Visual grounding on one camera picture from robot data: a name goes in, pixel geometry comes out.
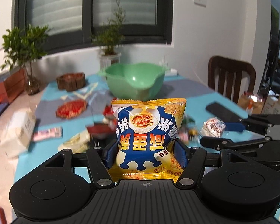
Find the yellow blue chips bag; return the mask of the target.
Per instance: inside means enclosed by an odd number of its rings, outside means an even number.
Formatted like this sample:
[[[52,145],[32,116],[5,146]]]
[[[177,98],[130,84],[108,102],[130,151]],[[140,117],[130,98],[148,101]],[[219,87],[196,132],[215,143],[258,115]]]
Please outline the yellow blue chips bag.
[[[177,181],[183,170],[174,157],[173,144],[183,122],[186,102],[185,98],[112,101],[119,147],[108,170],[113,181]]]

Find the white red candy wrapper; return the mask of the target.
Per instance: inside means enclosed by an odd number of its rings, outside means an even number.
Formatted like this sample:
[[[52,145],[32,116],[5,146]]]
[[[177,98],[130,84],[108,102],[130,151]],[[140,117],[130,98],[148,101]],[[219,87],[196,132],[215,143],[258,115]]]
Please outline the white red candy wrapper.
[[[202,136],[220,138],[226,128],[226,125],[220,119],[213,117],[203,123],[201,128]]]

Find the black smartphone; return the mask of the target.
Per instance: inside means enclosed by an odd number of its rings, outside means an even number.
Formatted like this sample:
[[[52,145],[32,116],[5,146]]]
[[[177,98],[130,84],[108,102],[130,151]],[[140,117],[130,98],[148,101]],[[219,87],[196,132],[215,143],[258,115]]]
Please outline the black smartphone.
[[[248,116],[240,116],[239,114],[235,113],[234,111],[226,108],[224,105],[220,104],[219,102],[213,102],[211,104],[208,104],[205,107],[205,110],[211,113],[212,115],[216,116],[223,122],[233,122],[238,123],[242,121],[243,119],[247,119]]]

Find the pink white snack bar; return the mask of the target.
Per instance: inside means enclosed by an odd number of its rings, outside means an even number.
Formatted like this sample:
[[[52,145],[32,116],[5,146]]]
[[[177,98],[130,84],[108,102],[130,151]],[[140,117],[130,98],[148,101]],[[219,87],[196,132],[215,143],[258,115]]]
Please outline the pink white snack bar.
[[[39,130],[34,133],[32,136],[33,142],[41,142],[44,140],[52,139],[52,138],[61,138],[63,135],[63,129],[61,126],[49,128],[46,130]]]

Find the dark wooden chair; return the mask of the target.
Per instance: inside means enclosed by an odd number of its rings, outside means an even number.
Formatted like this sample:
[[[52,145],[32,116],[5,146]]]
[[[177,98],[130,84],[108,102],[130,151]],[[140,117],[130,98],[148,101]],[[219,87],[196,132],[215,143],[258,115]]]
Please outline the dark wooden chair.
[[[249,78],[248,92],[253,93],[256,71],[244,61],[238,61],[222,56],[212,56],[208,62],[208,87],[217,88],[217,92],[238,103],[243,73]]]

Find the red gold round packet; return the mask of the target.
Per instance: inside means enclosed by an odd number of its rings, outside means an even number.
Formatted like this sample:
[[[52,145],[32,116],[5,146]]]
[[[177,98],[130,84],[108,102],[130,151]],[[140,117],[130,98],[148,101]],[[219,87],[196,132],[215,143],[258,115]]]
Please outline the red gold round packet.
[[[65,102],[56,111],[56,116],[61,119],[71,119],[79,116],[87,109],[87,102],[85,100],[72,100]]]

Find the brown wooden tray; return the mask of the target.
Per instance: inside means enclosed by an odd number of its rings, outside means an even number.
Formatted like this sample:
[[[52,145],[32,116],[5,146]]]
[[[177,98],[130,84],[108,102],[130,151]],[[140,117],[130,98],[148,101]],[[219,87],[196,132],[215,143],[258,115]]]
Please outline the brown wooden tray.
[[[58,89],[66,90],[67,92],[76,91],[86,85],[85,74],[82,72],[67,73],[57,77],[56,80]]]

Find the green plastic bowl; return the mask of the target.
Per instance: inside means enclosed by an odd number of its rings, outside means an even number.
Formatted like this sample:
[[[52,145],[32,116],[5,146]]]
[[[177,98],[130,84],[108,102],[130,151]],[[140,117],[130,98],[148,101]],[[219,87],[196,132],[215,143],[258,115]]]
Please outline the green plastic bowl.
[[[116,63],[97,74],[106,79],[109,91],[118,99],[147,101],[159,93],[168,70],[148,62]]]

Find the white tissue pack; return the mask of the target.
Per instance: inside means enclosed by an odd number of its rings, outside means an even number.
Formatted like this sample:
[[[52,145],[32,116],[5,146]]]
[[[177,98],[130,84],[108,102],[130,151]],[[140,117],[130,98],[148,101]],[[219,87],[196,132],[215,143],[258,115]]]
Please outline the white tissue pack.
[[[14,112],[0,136],[0,148],[8,158],[27,152],[36,124],[31,108],[21,108]]]

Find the copper orange box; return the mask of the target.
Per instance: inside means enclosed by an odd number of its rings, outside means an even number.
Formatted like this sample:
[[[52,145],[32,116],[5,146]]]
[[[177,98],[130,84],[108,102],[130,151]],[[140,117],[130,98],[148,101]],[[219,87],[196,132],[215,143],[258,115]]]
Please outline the copper orange box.
[[[11,104],[24,91],[24,84],[23,69],[0,72],[0,102]]]

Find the feathery plant in white pot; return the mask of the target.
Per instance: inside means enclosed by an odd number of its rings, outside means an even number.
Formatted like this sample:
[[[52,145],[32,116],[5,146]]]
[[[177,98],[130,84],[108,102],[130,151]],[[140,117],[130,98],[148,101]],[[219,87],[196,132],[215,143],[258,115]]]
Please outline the feathery plant in white pot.
[[[116,0],[113,17],[108,18],[107,22],[103,23],[98,32],[91,35],[92,42],[100,49],[100,69],[105,69],[112,64],[120,62],[121,53],[117,53],[115,48],[124,40],[121,29],[125,21],[126,12],[121,6],[120,0]]]

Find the leafy plant in glass vase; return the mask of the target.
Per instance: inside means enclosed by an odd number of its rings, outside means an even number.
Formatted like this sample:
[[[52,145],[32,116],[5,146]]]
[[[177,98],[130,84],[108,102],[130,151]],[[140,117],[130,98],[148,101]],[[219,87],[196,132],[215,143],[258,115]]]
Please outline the leafy plant in glass vase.
[[[43,45],[48,38],[49,26],[33,26],[20,29],[14,27],[7,29],[2,36],[2,49],[4,51],[3,64],[0,69],[12,70],[15,67],[24,70],[25,92],[31,96],[40,91],[40,81],[33,74],[32,63],[47,55]]]

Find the dark framed window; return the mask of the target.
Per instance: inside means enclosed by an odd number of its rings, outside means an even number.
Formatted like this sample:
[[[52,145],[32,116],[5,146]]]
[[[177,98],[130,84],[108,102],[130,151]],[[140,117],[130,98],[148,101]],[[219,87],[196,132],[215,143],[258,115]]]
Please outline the dark framed window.
[[[173,0],[15,0],[13,24],[47,26],[49,54],[92,47],[121,6],[126,13],[121,33],[125,44],[171,44]]]

